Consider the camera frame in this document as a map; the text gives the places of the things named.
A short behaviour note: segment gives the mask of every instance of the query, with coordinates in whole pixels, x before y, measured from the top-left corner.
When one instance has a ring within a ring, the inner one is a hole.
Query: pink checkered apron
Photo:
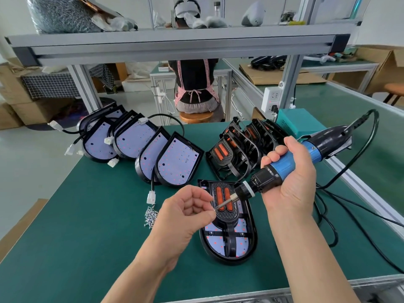
[[[199,94],[201,93],[201,90],[207,90],[209,93],[215,97],[216,101],[220,103],[219,96],[215,91],[213,90],[213,85],[210,83],[210,74],[209,74],[209,63],[207,59],[204,59],[204,64],[205,64],[205,73],[206,73],[206,84],[208,85],[205,89],[193,89],[193,90],[185,90],[184,89],[184,82],[182,81],[182,71],[181,71],[181,61],[177,60],[177,68],[178,68],[178,76],[181,85],[178,86],[178,92],[175,94],[175,100],[174,104],[177,106],[177,103],[181,100],[181,98],[184,96],[185,93],[189,93],[191,96],[191,99],[189,100],[189,103],[192,102],[192,95],[196,93],[198,95],[199,102],[201,101],[201,98],[199,97]]]

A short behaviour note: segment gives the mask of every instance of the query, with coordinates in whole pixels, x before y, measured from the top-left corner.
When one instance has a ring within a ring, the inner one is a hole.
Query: wooden stool
[[[387,103],[394,95],[396,98],[392,102],[391,106],[394,106],[401,96],[404,96],[404,83],[389,83],[384,86],[384,89],[389,93],[383,103]]]
[[[186,114],[185,112],[179,113],[179,118],[187,124],[209,122],[212,116],[213,112],[195,113],[195,114]]]

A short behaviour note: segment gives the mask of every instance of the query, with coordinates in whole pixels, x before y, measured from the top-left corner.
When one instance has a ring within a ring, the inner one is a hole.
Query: person
[[[184,14],[189,13],[200,18],[200,6],[195,0],[178,0],[174,6],[175,24],[179,29],[189,28]],[[204,113],[213,112],[210,122],[223,119],[223,107],[218,94],[213,90],[213,70],[219,60],[193,59],[169,60],[169,67],[175,72],[178,91],[174,104],[179,112]]]
[[[264,193],[262,198],[293,301],[359,303],[311,215],[316,169],[310,154],[293,137],[284,141],[287,147],[277,146],[262,158],[261,167],[278,161],[289,149],[296,169],[281,186]],[[102,302],[152,302],[160,282],[174,269],[192,234],[215,219],[212,199],[205,190],[194,186],[181,188],[166,199],[149,237]]]

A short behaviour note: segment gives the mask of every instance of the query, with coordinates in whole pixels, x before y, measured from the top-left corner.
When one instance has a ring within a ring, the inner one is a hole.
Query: grid patterned cloth
[[[98,77],[108,88],[114,87],[114,76],[107,65],[89,66],[91,77]],[[39,98],[75,98],[80,97],[73,78],[68,71],[43,73],[36,71],[21,76],[23,85],[33,100]]]

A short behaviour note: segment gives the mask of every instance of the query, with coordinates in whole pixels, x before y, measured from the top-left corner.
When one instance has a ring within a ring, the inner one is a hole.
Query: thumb
[[[199,214],[188,216],[190,222],[189,226],[195,233],[200,228],[207,226],[216,218],[216,212],[214,210],[205,210]]]
[[[292,136],[285,137],[284,141],[289,151],[293,154],[297,173],[308,175],[308,172],[315,170],[313,162],[311,161],[310,153],[303,144],[298,142]]]

